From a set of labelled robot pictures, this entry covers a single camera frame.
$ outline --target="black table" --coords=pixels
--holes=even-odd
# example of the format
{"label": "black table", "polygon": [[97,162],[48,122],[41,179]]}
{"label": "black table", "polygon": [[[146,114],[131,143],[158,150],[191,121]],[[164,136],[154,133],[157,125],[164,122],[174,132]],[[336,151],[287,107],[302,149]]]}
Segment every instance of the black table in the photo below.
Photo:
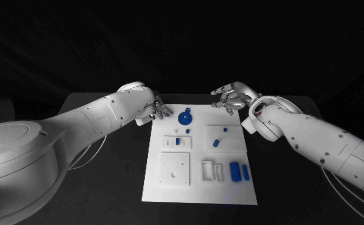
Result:
{"label": "black table", "polygon": [[[60,114],[107,94],[71,94]],[[305,114],[323,118],[310,97],[284,97]],[[162,99],[167,104],[211,104],[220,96],[162,95]],[[249,108],[239,111],[242,121],[248,112]],[[152,122],[138,126],[133,121],[109,135],[93,161],[68,171],[53,200],[19,224],[362,224],[320,166],[292,150],[287,138],[271,142],[246,130],[258,206],[142,202],[151,127]],[[96,142],[81,163],[102,142]]]}

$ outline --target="blue object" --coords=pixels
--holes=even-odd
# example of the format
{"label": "blue object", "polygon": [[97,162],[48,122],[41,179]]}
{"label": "blue object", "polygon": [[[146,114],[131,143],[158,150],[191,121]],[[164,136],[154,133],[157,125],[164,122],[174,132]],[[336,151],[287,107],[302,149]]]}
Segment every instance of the blue object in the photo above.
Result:
{"label": "blue object", "polygon": [[178,116],[178,121],[183,125],[190,125],[193,122],[193,116],[190,114],[191,109],[187,108],[185,112],[183,112]]}
{"label": "blue object", "polygon": [[217,139],[216,142],[214,142],[214,147],[219,147],[219,143],[220,143],[220,140]]}
{"label": "blue object", "polygon": [[245,179],[249,180],[249,168],[248,168],[248,165],[243,165],[243,173],[245,173]]}
{"label": "blue object", "polygon": [[232,173],[232,180],[235,182],[242,181],[242,174],[240,174],[240,167],[237,162],[230,163],[230,173]]}

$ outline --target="white platform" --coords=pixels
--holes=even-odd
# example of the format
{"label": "white platform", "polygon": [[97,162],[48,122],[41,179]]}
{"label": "white platform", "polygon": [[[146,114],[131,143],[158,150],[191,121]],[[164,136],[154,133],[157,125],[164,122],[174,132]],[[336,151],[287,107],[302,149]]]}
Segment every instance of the white platform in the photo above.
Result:
{"label": "white platform", "polygon": [[[154,121],[142,201],[258,205],[248,153],[217,153],[207,150],[206,127],[219,125],[242,128],[239,111],[235,110],[235,115],[230,116],[224,108],[211,108],[210,105],[168,104],[167,106],[175,114],[164,120],[157,119]],[[191,108],[193,123],[184,126],[178,122],[178,115],[185,111],[187,107]],[[161,185],[161,156],[162,152],[170,152],[162,149],[164,136],[191,137],[191,150],[171,150],[171,152],[190,153],[188,186]],[[213,161],[214,180],[211,182],[203,181],[203,161]],[[232,181],[230,162],[239,162],[240,164],[242,182]],[[249,181],[245,180],[243,164],[249,167]],[[223,182],[217,182],[216,165],[222,165]]]}

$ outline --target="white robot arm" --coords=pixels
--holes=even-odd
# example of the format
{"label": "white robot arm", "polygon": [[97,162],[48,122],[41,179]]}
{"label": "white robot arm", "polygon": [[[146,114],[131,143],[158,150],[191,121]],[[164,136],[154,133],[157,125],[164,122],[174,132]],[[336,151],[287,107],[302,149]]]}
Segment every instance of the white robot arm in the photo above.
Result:
{"label": "white robot arm", "polygon": [[249,105],[249,118],[242,123],[272,142],[282,136],[311,161],[364,190],[364,142],[336,125],[302,113],[279,96],[262,96],[245,83],[235,82],[211,92],[223,94],[213,107],[233,109]]}
{"label": "white robot arm", "polygon": [[16,224],[48,203],[79,153],[136,120],[170,116],[142,82],[41,121],[0,124],[0,225]]}

